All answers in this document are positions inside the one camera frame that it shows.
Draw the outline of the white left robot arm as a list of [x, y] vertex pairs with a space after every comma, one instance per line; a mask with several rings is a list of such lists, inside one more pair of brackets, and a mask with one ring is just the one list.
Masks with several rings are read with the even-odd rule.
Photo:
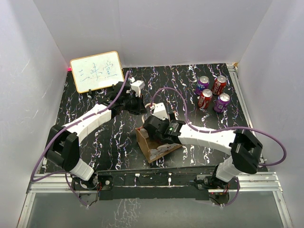
[[126, 110], [134, 115], [145, 114], [141, 90], [145, 83], [118, 82], [87, 113], [64, 126], [54, 125], [49, 132], [45, 158], [79, 178], [83, 186], [92, 190], [98, 178], [92, 167], [80, 157], [80, 143], [95, 129]]

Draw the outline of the purple Fanta can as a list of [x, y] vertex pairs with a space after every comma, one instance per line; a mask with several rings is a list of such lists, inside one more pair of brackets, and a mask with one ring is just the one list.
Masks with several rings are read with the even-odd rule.
[[222, 113], [226, 110], [230, 102], [230, 96], [226, 93], [221, 93], [215, 101], [213, 110], [217, 113]]
[[207, 76], [201, 76], [197, 80], [197, 86], [195, 89], [195, 94], [200, 95], [204, 89], [209, 86], [209, 78]]

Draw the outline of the red Coca-Cola can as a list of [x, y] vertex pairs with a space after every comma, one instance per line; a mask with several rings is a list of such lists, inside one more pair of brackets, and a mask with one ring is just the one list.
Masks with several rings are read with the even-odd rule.
[[227, 78], [225, 76], [218, 76], [213, 84], [213, 87], [211, 89], [212, 93], [214, 95], [220, 95], [223, 93], [224, 88], [227, 84]]
[[202, 109], [207, 109], [209, 106], [209, 103], [212, 100], [212, 96], [213, 96], [213, 93], [211, 90], [204, 89], [199, 96], [198, 107], [202, 108]]

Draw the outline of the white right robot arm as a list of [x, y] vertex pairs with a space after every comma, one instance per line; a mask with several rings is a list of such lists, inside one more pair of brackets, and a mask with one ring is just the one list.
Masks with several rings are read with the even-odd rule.
[[240, 173], [257, 173], [262, 143], [249, 130], [228, 130], [214, 133], [181, 120], [149, 116], [143, 123], [150, 139], [164, 144], [191, 144], [208, 147], [229, 155], [210, 176], [197, 176], [196, 188], [224, 189]]

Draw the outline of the patterned canvas tote bag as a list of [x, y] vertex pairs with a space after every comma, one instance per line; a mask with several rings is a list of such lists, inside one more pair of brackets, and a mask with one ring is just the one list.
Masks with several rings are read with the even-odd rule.
[[161, 143], [154, 140], [150, 140], [147, 131], [143, 126], [135, 128], [137, 143], [145, 156], [148, 163], [152, 163], [157, 159], [171, 153], [182, 147], [182, 144], [178, 143]]

